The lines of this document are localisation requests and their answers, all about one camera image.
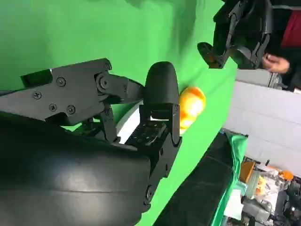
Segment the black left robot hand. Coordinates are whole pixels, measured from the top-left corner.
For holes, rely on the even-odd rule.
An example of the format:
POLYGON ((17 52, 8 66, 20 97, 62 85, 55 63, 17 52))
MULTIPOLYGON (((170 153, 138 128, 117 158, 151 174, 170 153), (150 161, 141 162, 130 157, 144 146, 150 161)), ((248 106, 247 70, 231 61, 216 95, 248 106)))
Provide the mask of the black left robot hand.
POLYGON ((271 2, 226 0, 213 20, 213 44, 198 44, 198 51, 209 68, 222 69, 228 58, 239 69, 258 68, 272 34, 271 2))

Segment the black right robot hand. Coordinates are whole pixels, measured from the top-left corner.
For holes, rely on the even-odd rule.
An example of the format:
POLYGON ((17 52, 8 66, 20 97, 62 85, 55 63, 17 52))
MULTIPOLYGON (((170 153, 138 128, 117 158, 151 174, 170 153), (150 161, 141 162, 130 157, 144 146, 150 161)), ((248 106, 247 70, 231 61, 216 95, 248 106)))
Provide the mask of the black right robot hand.
POLYGON ((3 226, 133 226, 182 137, 174 66, 144 85, 97 59, 22 76, 0 94, 3 226))

